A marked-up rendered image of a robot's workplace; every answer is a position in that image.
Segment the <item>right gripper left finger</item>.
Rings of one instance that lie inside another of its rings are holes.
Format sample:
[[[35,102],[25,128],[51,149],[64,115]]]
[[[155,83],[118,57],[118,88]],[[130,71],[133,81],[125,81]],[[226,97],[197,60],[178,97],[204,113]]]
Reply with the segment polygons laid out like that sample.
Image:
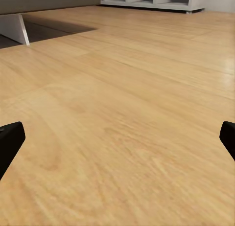
[[[0,180],[24,141],[25,132],[21,121],[0,127]]]

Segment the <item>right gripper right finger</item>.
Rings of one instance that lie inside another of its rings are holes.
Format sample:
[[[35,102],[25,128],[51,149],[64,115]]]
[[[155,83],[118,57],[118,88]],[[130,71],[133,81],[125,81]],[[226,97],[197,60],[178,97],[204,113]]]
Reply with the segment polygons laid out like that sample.
[[[235,161],[235,123],[224,121],[219,138]]]

